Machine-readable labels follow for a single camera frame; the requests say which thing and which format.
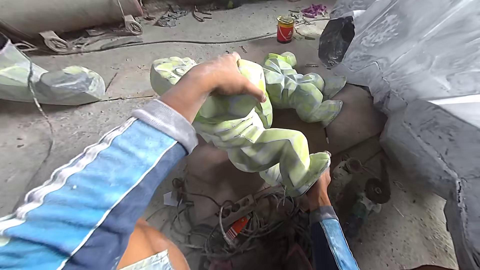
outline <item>human arm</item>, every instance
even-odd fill
[[[236,69],[238,58],[192,68],[160,100],[135,110],[27,193],[0,220],[0,269],[115,269],[156,187],[196,146],[190,124],[205,98],[217,92],[262,99]]]
[[[330,170],[326,170],[307,192],[310,206],[310,236],[315,269],[358,270],[328,198]]]

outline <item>red can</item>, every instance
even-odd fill
[[[293,18],[289,16],[279,16],[277,19],[276,40],[280,43],[289,43],[293,36]]]

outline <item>blue sleeve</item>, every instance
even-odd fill
[[[197,144],[190,123],[158,100],[133,115],[0,219],[0,269],[117,267],[155,189]]]
[[[310,235],[315,269],[359,270],[333,207],[322,206],[310,213]]]

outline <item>sleeve cuff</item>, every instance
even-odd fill
[[[315,211],[310,212],[310,224],[323,220],[338,220],[332,206],[320,206]]]
[[[172,137],[190,154],[198,144],[195,129],[176,110],[158,99],[148,102],[143,108],[133,110],[132,116]]]

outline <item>can lid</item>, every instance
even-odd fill
[[[278,16],[277,20],[281,23],[284,24],[292,24],[293,23],[293,18],[290,16]]]

